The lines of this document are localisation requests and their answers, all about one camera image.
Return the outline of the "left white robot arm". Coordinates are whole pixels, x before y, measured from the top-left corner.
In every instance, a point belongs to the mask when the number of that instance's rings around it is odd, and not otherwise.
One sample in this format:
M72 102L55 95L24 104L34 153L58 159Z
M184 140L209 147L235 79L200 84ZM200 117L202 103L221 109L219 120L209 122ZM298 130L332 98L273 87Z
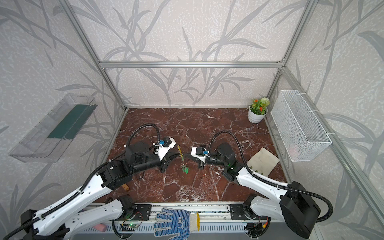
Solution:
M152 146L143 142L132 145L130 141L133 137L146 127L156 130L157 141ZM84 207L130 182L135 174L152 168L165 172L178 156L177 153L170 152L175 145L176 141L172 137L161 138L160 130L155 124L147 123L138 127L131 134L121 154L97 167L79 188L56 203L39 211L25 211L21 215L21 226L4 238L8 240L21 231L26 232L23 237L25 240L70 238L75 231L88 227L80 219L82 214L90 214L89 211L83 211Z

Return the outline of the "green circuit board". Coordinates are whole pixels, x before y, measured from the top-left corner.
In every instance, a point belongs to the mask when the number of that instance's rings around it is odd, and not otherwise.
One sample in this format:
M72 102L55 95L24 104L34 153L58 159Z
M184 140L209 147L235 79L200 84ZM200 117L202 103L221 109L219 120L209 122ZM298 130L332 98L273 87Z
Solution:
M135 232L142 223L122 223L120 225L120 231L121 232Z

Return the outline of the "clear plastic wall shelf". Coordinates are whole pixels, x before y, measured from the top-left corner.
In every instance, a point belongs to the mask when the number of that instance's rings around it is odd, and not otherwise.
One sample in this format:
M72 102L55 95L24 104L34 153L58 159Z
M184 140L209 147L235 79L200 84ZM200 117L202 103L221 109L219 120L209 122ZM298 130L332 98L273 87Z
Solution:
M24 163L56 163L97 106L94 97L67 94L9 156Z

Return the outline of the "potted plant white pot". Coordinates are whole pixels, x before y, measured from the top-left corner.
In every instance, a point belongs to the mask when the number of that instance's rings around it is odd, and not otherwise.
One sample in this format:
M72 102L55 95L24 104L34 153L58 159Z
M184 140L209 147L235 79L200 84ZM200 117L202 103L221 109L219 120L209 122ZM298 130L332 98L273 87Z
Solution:
M268 98L261 98L259 100L254 100L254 102L249 106L248 119L252 124L258 124L261 122L265 115L268 112L268 106L270 105L270 100Z

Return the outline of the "metal keyring with green tags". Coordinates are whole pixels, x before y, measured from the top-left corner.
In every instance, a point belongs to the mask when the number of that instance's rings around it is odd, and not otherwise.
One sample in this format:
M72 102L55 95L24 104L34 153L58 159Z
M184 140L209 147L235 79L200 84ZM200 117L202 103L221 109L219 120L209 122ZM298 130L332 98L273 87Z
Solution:
M178 150L179 150L179 154L180 154L180 158L182 160L182 164L181 164L181 167L182 167L182 171L185 173L185 174L188 174L189 173L189 167L187 166L187 164L185 163L185 158L184 158L184 155L182 153L182 150L181 150L181 147L179 145L177 145L178 147Z

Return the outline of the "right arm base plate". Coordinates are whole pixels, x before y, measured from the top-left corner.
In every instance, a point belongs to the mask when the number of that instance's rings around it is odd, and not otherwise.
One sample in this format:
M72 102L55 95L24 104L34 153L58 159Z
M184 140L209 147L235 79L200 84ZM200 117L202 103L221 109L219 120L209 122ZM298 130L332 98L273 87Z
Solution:
M230 204L228 211L231 220L255 220L259 218L248 205L244 204Z

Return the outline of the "beige sponge pad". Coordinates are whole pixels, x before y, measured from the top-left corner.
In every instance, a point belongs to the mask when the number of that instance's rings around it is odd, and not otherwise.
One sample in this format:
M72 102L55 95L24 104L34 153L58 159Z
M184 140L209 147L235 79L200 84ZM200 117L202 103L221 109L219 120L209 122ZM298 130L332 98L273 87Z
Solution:
M280 160L275 155L265 148L261 148L250 158L247 165L252 171L268 177L279 162Z

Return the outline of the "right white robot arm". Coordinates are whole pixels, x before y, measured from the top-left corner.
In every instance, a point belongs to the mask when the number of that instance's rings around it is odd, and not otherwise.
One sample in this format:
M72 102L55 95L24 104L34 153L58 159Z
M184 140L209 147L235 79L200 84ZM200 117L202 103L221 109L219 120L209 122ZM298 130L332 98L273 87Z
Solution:
M212 151L214 141L222 134L235 136L230 131L220 131L213 136L207 147L193 147L189 154L182 155L197 162L200 169L206 165L222 166L222 175L227 181L256 191L257 195L251 197L246 204L251 211L250 219L265 216L284 221L295 234L307 239L316 223L324 222L332 216L334 207L330 200L307 191L298 182L288 184L275 181L251 170L242 150L239 151L240 161L228 143L222 143Z

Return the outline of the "blue white work glove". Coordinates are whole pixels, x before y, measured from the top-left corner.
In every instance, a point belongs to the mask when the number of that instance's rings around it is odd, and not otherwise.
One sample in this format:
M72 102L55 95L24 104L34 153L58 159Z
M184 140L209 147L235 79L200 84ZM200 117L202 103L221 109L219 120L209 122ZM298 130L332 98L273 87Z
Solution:
M156 220L154 235L157 238L169 236L169 240L187 240L192 232L200 230L199 213L187 210L162 208Z

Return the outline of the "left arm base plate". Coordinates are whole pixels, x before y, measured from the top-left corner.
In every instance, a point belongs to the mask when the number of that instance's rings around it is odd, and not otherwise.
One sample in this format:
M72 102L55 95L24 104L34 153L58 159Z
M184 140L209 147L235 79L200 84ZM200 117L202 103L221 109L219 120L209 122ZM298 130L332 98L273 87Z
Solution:
M130 221L148 221L151 215L151 204L139 204L136 205L136 209L132 215L128 218Z

